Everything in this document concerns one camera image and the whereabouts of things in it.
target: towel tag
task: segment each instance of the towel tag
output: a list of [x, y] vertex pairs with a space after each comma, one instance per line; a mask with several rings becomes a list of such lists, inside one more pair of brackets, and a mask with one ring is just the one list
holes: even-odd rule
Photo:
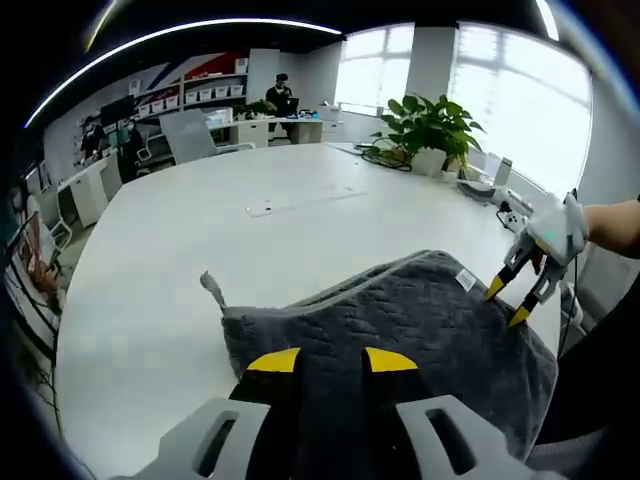
[[456, 275], [456, 280], [460, 285], [462, 285], [462, 288], [464, 288], [465, 292], [471, 290], [476, 284], [476, 277], [471, 275], [471, 272], [464, 268], [460, 270], [460, 273], [458, 273], [458, 275]]

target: gray towel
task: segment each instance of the gray towel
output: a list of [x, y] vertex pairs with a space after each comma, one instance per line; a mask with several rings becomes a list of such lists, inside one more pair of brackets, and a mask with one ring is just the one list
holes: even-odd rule
[[551, 399], [556, 360], [526, 324], [507, 328], [513, 309], [485, 302], [481, 282], [466, 292], [455, 279], [462, 269], [444, 252], [418, 252], [285, 308], [227, 307], [203, 275], [223, 307], [238, 377], [265, 353], [295, 346], [307, 355], [304, 478], [372, 478], [361, 409], [365, 346], [416, 362], [435, 395], [458, 397], [504, 432], [515, 457], [526, 458]]

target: person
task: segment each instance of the person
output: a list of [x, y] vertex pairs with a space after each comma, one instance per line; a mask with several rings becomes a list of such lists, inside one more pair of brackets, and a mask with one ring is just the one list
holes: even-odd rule
[[[285, 117], [290, 112], [287, 110], [287, 100], [293, 96], [291, 89], [287, 87], [287, 81], [289, 80], [289, 75], [286, 73], [279, 73], [276, 75], [276, 84], [267, 90], [267, 94], [265, 95], [267, 102], [273, 103], [276, 108], [276, 117]], [[287, 137], [291, 138], [291, 132], [293, 130], [293, 125], [289, 123], [281, 123], [280, 124], [285, 132], [287, 132]], [[275, 123], [269, 124], [269, 131], [273, 132], [276, 128]]]
[[142, 135], [140, 134], [138, 125], [134, 120], [131, 120], [127, 124], [126, 130], [128, 139], [122, 143], [120, 155], [118, 155], [118, 170], [120, 171], [122, 183], [129, 183], [138, 178], [137, 163], [140, 160], [138, 158], [138, 150], [141, 150], [144, 147]]
[[63, 292], [58, 288], [51, 262], [55, 253], [53, 235], [42, 221], [40, 205], [35, 196], [29, 194], [24, 179], [12, 190], [12, 206], [19, 226], [26, 223], [24, 243], [18, 255], [34, 287], [43, 294], [54, 313], [59, 314], [63, 303]]
[[[589, 241], [640, 258], [640, 197], [615, 205], [587, 206], [584, 213]], [[611, 473], [612, 465], [634, 458], [630, 445], [637, 434], [632, 425], [638, 425], [633, 371], [638, 364], [639, 298], [640, 275], [618, 305], [558, 360], [558, 382], [537, 443], [605, 431], [583, 477], [601, 478]]]
[[80, 154], [82, 161], [90, 160], [94, 155], [100, 154], [101, 141], [104, 140], [104, 130], [97, 123], [92, 123], [89, 131], [82, 137]]

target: white desk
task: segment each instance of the white desk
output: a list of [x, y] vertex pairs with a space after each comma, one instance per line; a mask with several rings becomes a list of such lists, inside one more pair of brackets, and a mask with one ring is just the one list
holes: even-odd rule
[[322, 132], [327, 125], [338, 124], [339, 122], [324, 122], [319, 118], [263, 118], [260, 120], [236, 120], [229, 123], [213, 123], [207, 121], [209, 130], [221, 130], [229, 128], [231, 130], [231, 143], [253, 143], [256, 147], [268, 146], [268, 131], [271, 123], [291, 123], [296, 127], [291, 134], [291, 141], [294, 144], [320, 143], [322, 142]]
[[[348, 185], [366, 195], [252, 218], [251, 203]], [[284, 306], [421, 249], [451, 253], [488, 284], [513, 235], [443, 184], [326, 145], [211, 157], [124, 185], [89, 238], [62, 318], [56, 383], [73, 451], [98, 478], [131, 475], [160, 437], [231, 371], [209, 270], [230, 305]], [[519, 304], [525, 267], [501, 294]], [[555, 352], [559, 296], [530, 325]]]

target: window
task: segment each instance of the window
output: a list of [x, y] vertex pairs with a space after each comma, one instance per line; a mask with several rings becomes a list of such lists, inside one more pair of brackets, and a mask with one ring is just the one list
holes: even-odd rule
[[335, 103], [347, 112], [378, 115], [407, 87], [413, 24], [350, 35], [342, 44]]
[[480, 123], [483, 150], [559, 198], [578, 185], [591, 131], [591, 77], [572, 56], [510, 30], [461, 24], [449, 96]]

